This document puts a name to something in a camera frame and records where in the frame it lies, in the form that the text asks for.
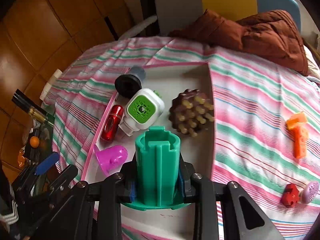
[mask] brown jacket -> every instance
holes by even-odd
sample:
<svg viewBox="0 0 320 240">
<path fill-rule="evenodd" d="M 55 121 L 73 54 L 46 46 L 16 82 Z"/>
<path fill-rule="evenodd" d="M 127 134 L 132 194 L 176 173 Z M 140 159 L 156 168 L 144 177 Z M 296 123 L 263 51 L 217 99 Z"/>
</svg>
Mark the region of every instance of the brown jacket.
<svg viewBox="0 0 320 240">
<path fill-rule="evenodd" d="M 237 22 L 206 10 L 193 24 L 169 36 L 256 54 L 308 75 L 303 41 L 290 14 L 283 10 L 259 13 Z"/>
</svg>

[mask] magenta silicone object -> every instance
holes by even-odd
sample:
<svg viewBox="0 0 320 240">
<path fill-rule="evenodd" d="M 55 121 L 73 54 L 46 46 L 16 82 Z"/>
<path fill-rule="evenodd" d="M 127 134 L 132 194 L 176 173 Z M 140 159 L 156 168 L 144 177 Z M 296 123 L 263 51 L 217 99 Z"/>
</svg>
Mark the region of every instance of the magenta silicone object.
<svg viewBox="0 0 320 240">
<path fill-rule="evenodd" d="M 106 176 L 109 176 L 110 170 L 124 164 L 128 157 L 127 149 L 121 145 L 115 145 L 101 151 L 94 145 L 93 149 L 96 153 L 100 168 Z"/>
<path fill-rule="evenodd" d="M 319 190 L 319 183 L 317 181 L 312 181 L 303 189 L 300 197 L 300 201 L 302 204 L 310 203 L 315 196 L 317 195 Z"/>
</svg>

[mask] striped tablecloth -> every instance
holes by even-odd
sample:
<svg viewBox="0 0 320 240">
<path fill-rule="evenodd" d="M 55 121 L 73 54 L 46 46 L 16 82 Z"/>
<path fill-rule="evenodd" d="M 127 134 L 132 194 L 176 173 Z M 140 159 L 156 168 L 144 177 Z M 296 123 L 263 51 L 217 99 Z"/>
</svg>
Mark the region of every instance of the striped tablecloth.
<svg viewBox="0 0 320 240">
<path fill-rule="evenodd" d="M 320 212 L 319 195 L 308 205 L 280 203 L 289 183 L 302 190 L 320 180 L 319 89 L 300 74 L 254 55 L 173 38 L 134 38 L 95 46 L 55 82 L 43 106 L 53 111 L 57 168 L 78 167 L 79 181 L 93 136 L 110 100 L 114 80 L 134 65 L 208 62 L 215 105 L 211 179 L 238 181 L 285 238 L 302 239 Z M 293 136 L 285 121 L 308 117 L 308 153 L 293 157 Z M 220 229 L 221 209 L 218 207 Z M 141 235 L 124 229 L 124 237 Z"/>
</svg>

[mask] white plastic casing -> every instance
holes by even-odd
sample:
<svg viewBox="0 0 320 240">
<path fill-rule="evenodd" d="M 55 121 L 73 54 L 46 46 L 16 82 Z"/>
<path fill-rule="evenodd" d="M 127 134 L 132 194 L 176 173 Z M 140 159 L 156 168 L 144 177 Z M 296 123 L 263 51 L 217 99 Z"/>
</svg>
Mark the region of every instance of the white plastic casing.
<svg viewBox="0 0 320 240">
<path fill-rule="evenodd" d="M 137 96 L 143 95 L 147 99 L 150 100 L 151 103 L 155 106 L 155 113 L 145 122 L 139 123 L 136 119 L 134 119 L 128 112 L 128 107 L 135 100 Z M 157 118 L 163 113 L 164 111 L 164 102 L 162 99 L 156 95 L 151 89 L 143 88 L 140 89 L 127 103 L 124 109 L 124 117 L 123 122 L 119 124 L 119 127 L 127 136 L 131 136 L 134 131 L 144 130 L 149 128 Z"/>
</svg>

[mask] metal screw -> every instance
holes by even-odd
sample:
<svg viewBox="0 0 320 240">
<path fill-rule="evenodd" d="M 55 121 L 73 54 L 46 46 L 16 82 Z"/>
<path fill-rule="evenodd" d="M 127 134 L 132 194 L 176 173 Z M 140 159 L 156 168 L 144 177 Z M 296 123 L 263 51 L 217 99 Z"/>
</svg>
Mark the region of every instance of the metal screw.
<svg viewBox="0 0 320 240">
<path fill-rule="evenodd" d="M 231 187 L 233 187 L 233 188 L 239 187 L 239 184 L 236 181 L 230 181 L 229 183 L 230 183 Z"/>
<path fill-rule="evenodd" d="M 202 175 L 201 175 L 200 173 L 196 172 L 196 173 L 192 174 L 192 177 L 193 177 L 194 179 L 201 179 L 201 178 L 202 178 Z"/>
<path fill-rule="evenodd" d="M 113 174 L 116 179 L 122 179 L 123 175 L 120 172 Z"/>
<path fill-rule="evenodd" d="M 77 187 L 85 187 L 86 182 L 84 180 L 81 180 L 76 185 L 77 185 Z"/>
</svg>

